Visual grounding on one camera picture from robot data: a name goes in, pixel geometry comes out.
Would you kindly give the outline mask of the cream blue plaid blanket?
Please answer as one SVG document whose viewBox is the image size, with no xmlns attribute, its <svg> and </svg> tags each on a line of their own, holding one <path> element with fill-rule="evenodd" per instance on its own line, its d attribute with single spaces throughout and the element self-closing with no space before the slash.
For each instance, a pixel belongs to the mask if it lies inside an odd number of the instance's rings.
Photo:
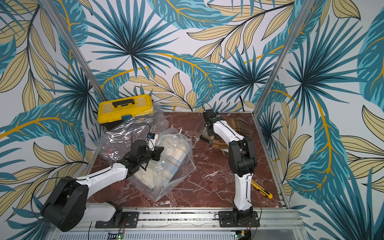
<svg viewBox="0 0 384 240">
<path fill-rule="evenodd" d="M 160 183 L 164 187 L 172 180 L 187 155 L 186 146 L 165 147 L 159 162 L 150 160 L 147 169 L 140 168 L 134 177 L 151 190 Z"/>
</svg>

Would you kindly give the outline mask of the clear plastic vacuum bag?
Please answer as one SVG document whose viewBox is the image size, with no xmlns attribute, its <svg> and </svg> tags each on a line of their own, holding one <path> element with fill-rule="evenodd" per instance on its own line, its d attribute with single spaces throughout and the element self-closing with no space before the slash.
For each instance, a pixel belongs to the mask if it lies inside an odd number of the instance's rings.
<svg viewBox="0 0 384 240">
<path fill-rule="evenodd" d="M 99 147 L 108 164 L 127 165 L 129 182 L 154 202 L 196 169 L 192 141 L 158 110 L 107 131 Z"/>
</svg>

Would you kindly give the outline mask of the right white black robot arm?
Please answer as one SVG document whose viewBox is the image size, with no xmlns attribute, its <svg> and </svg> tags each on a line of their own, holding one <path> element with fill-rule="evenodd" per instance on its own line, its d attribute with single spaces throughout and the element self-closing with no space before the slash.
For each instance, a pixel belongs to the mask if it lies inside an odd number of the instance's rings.
<svg viewBox="0 0 384 240">
<path fill-rule="evenodd" d="M 235 177 L 234 220 L 243 223 L 253 216 L 251 180 L 257 160 L 252 138 L 237 133 L 212 109 L 203 111 L 208 136 L 219 136 L 229 148 L 229 167 Z"/>
</svg>

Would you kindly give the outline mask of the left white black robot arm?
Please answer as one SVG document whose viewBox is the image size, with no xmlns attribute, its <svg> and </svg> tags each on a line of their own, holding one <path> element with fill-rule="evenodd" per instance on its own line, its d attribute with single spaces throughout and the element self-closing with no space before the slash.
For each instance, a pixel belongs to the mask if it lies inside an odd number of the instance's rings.
<svg viewBox="0 0 384 240">
<path fill-rule="evenodd" d="M 104 227 L 122 227 L 123 209 L 114 203 L 88 203 L 100 190 L 130 178 L 139 169 L 145 170 L 150 161 L 158 162 L 164 147 L 149 147 L 145 140 L 136 140 L 130 151 L 110 167 L 79 178 L 64 177 L 44 203 L 40 213 L 43 220 L 62 232 L 78 224 L 95 222 Z"/>
</svg>

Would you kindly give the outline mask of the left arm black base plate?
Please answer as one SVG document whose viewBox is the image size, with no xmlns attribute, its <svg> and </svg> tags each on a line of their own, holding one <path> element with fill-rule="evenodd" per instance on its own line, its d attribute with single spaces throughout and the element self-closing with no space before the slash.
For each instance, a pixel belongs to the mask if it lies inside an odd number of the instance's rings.
<svg viewBox="0 0 384 240">
<path fill-rule="evenodd" d="M 121 212 L 115 214 L 110 221 L 97 221 L 96 229 L 135 229 L 138 224 L 139 212 Z"/>
</svg>

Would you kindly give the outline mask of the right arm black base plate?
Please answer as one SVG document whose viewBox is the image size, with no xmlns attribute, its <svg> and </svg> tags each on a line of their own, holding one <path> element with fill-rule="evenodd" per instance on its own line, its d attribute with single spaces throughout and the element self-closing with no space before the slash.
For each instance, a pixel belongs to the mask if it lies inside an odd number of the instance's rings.
<svg viewBox="0 0 384 240">
<path fill-rule="evenodd" d="M 248 217 L 239 217 L 233 211 L 219 211 L 217 214 L 221 228 L 256 228 L 260 226 L 260 218 L 256 211 Z"/>
</svg>

